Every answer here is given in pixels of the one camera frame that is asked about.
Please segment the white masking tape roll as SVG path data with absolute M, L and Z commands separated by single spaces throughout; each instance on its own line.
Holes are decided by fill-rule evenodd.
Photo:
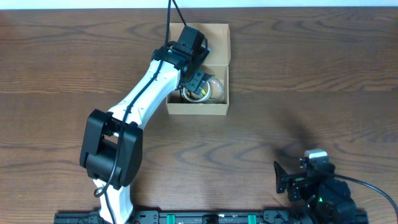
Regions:
M 192 91 L 186 89 L 185 87 L 183 87 L 182 95 L 190 103 L 205 103 L 209 99 L 210 94 L 211 94 L 209 87 L 210 87 L 210 84 L 208 83 L 208 81 L 205 82 L 205 85 L 203 87 L 199 87 L 198 93 L 192 92 Z M 206 92 L 207 92 L 206 95 L 201 94 L 202 89 L 206 90 Z

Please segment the clear tape roll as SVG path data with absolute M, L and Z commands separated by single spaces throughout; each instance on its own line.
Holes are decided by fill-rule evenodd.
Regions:
M 211 91 L 209 99 L 206 101 L 207 103 L 217 103 L 220 102 L 224 97 L 224 85 L 221 81 L 216 78 L 208 79 L 208 83 L 210 84 L 209 90 Z

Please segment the cardboard box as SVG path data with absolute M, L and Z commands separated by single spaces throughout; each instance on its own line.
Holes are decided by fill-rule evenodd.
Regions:
M 231 60 L 230 30 L 228 24 L 189 23 L 208 39 L 210 53 L 200 69 L 214 75 L 224 85 L 224 97 L 217 103 L 190 103 L 178 91 L 173 91 L 165 103 L 173 115 L 226 115 L 229 108 L 229 63 Z

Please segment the black gel pen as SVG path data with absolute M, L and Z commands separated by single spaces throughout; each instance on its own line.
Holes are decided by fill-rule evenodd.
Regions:
M 206 79 L 206 80 L 209 79 L 209 78 L 213 78 L 213 77 L 214 77 L 214 75 L 209 75 L 207 73 L 204 74 L 204 76 L 203 76 L 203 78 Z

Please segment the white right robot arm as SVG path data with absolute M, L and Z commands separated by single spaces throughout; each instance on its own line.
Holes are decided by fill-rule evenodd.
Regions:
M 348 184 L 333 177 L 333 164 L 318 166 L 304 159 L 302 165 L 305 172 L 288 174 L 278 162 L 274 162 L 276 192 L 287 192 L 291 202 L 305 202 L 305 206 L 289 212 L 289 223 L 349 224 L 366 221 L 357 211 Z

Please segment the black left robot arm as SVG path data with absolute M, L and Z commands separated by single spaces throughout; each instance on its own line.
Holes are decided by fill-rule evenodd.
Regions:
M 93 110 L 86 120 L 80 165 L 92 178 L 100 217 L 126 223 L 133 212 L 130 184 L 142 162 L 144 128 L 161 102 L 178 87 L 201 92 L 209 75 L 200 69 L 209 48 L 169 42 L 154 50 L 139 83 L 108 111 Z

